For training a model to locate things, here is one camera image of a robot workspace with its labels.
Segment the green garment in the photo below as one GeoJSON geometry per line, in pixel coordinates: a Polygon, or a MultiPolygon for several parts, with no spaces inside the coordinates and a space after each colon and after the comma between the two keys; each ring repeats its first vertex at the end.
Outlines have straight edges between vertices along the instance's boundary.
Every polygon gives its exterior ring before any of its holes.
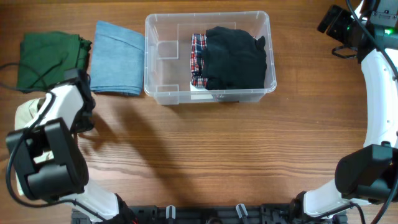
{"type": "Polygon", "coordinates": [[[64,72],[86,70],[92,41],[64,32],[26,33],[20,43],[17,87],[41,89],[64,81],[64,72]]]}

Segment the black garment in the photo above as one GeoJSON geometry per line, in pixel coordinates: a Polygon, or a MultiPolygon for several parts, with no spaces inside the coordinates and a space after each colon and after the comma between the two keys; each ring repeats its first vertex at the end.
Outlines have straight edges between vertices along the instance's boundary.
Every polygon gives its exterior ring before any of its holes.
{"type": "Polygon", "coordinates": [[[206,31],[202,77],[207,90],[261,89],[267,71],[266,38],[241,29],[214,27],[206,31]]]}

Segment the red navy plaid garment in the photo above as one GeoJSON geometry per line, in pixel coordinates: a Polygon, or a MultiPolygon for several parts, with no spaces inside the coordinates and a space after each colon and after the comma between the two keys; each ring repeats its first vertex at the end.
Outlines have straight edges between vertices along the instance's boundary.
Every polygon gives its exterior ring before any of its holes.
{"type": "Polygon", "coordinates": [[[205,62],[202,56],[206,49],[206,35],[192,34],[192,46],[190,51],[190,71],[191,71],[191,85],[196,88],[205,88],[208,79],[204,78],[202,73],[205,62]]]}

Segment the cream garment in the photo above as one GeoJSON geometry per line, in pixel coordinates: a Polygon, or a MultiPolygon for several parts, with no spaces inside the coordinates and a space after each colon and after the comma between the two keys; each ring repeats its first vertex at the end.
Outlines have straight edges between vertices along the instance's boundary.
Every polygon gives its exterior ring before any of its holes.
{"type": "Polygon", "coordinates": [[[15,114],[14,129],[22,129],[33,120],[44,102],[44,98],[36,98],[19,105],[15,114]]]}

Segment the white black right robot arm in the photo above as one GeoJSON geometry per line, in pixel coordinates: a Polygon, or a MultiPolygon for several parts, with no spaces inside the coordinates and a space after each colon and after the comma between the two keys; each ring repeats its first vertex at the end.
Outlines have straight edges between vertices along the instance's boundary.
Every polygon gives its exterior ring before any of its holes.
{"type": "Polygon", "coordinates": [[[351,49],[364,75],[367,132],[363,148],[343,157],[334,179],[293,199],[289,223],[339,223],[351,208],[378,204],[373,222],[397,201],[397,2],[333,5],[318,30],[351,49]]]}

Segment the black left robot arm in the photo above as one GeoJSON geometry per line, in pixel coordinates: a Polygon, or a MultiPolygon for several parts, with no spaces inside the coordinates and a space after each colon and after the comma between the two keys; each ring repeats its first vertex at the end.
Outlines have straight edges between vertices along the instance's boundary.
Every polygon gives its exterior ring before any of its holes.
{"type": "Polygon", "coordinates": [[[89,75],[78,68],[50,85],[37,114],[6,138],[10,153],[6,185],[20,205],[45,208],[69,205],[90,223],[137,223],[125,201],[89,178],[74,136],[93,129],[95,100],[89,75]]]}

